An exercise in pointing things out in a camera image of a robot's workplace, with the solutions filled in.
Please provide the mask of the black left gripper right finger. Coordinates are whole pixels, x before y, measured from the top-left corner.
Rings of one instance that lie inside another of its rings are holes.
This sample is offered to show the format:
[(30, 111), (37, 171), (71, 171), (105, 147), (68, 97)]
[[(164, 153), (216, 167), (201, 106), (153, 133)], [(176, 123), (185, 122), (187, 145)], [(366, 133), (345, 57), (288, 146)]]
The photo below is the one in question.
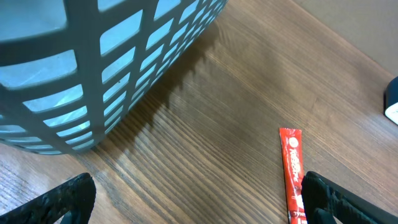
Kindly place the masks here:
[(302, 199), (309, 224), (397, 224), (397, 217), (314, 171), (302, 181)]

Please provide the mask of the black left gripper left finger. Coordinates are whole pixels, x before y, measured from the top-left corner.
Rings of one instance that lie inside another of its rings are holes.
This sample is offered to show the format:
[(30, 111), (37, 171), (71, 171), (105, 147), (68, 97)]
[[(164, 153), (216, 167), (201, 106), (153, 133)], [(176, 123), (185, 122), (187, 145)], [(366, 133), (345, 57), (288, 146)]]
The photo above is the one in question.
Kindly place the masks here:
[(85, 172), (1, 215), (1, 223), (84, 223), (96, 198), (92, 176)]

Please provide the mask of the red Nescafe sachet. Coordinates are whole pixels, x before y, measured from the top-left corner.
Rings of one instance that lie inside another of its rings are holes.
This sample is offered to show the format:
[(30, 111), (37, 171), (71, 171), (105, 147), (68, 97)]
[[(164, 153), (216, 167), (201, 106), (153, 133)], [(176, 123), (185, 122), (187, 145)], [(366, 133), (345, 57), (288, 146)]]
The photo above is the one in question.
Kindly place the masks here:
[(307, 223), (302, 199), (304, 177), (302, 156), (302, 130), (279, 128), (282, 162), (285, 179), (285, 195), (290, 224)]

